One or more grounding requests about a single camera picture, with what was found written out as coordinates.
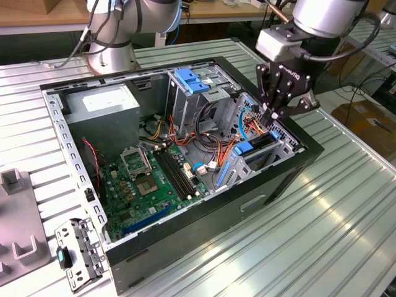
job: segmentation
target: metal rail table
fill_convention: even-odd
[[[371,31],[371,24],[367,22],[358,22],[349,35],[345,37],[345,41],[353,46],[360,46]],[[388,50],[389,46],[394,43],[396,43],[396,29],[381,30],[376,39],[363,49],[363,52],[384,66],[389,66],[396,63],[396,55]],[[396,71],[396,65],[390,69]]]
[[[262,61],[231,40],[137,51],[143,67],[219,55],[255,81]],[[0,296],[72,296],[54,229],[85,212],[38,85],[90,75],[80,58],[59,70],[0,67],[0,170],[29,171],[53,257]],[[396,171],[322,110],[295,120],[325,148],[315,164],[279,200],[123,296],[380,296],[396,275]],[[109,273],[77,296],[115,296]]]

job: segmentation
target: blue plastic tab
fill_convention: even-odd
[[[253,147],[252,147],[252,145],[249,142],[245,141],[245,142],[242,142],[240,144],[237,144],[235,146],[235,150],[236,149],[239,149],[240,151],[242,151],[241,153],[238,154],[238,155],[240,155],[242,153],[246,153],[246,152],[252,150]]]
[[[58,259],[59,259],[60,262],[63,261],[63,252],[62,252],[62,250],[60,250],[60,251],[58,252]]]
[[[224,166],[224,170],[222,172],[222,175],[220,175],[220,178],[217,181],[217,186],[218,187],[220,187],[220,185],[222,184],[222,181],[223,181],[223,179],[225,177],[225,174],[227,173],[229,167],[230,167],[230,164],[227,162],[227,164]]]
[[[234,151],[236,152],[236,154],[238,155],[238,156],[240,156],[240,155],[242,155],[242,151],[239,149],[239,147],[235,147],[234,148]]]
[[[193,73],[191,69],[175,70],[174,75],[192,94],[202,93],[209,90],[209,86],[205,85],[199,79],[199,76]]]
[[[197,82],[198,75],[193,73],[191,69],[178,69],[174,71],[175,76],[181,83]]]
[[[209,90],[209,86],[205,85],[201,81],[197,82],[195,84],[190,84],[187,86],[187,88],[190,91],[190,93],[192,93],[192,94],[202,93],[202,92],[206,92],[207,90]]]
[[[278,140],[280,138],[280,135],[277,131],[271,131],[271,134],[275,140]]]

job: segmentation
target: workbench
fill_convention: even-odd
[[[224,56],[254,83],[262,63],[229,39],[136,55],[142,67]],[[73,296],[54,229],[85,212],[38,86],[90,75],[82,58],[58,70],[0,66],[0,170],[29,171],[52,255],[0,296]],[[294,119],[325,148],[318,160],[274,203],[122,296],[381,295],[396,275],[395,168],[320,109]],[[109,273],[75,296],[115,296]]]
[[[265,9],[250,4],[231,7],[221,0],[214,2],[194,2],[190,14],[182,14],[180,24],[207,24],[221,22],[242,22],[262,20]],[[83,31],[88,23],[88,10],[84,0],[60,0],[49,14],[37,14],[0,7],[0,35]],[[157,34],[157,46],[165,45]]]

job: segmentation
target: black plastic latch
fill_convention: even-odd
[[[70,257],[69,250],[67,247],[61,248],[58,246],[56,249],[56,255],[58,257],[59,264],[63,270],[71,268],[73,266],[72,259]]]
[[[93,192],[92,192],[92,190],[91,190],[90,187],[87,188],[87,189],[84,191],[84,194],[85,194],[85,198],[87,198],[88,202],[91,202],[91,201],[94,201],[94,200],[95,200],[95,196],[93,195]]]

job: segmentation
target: blue pcie latch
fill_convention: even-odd
[[[199,76],[191,71],[191,69],[178,69],[174,71],[174,75],[192,94],[202,93],[209,90],[209,86],[205,85]]]

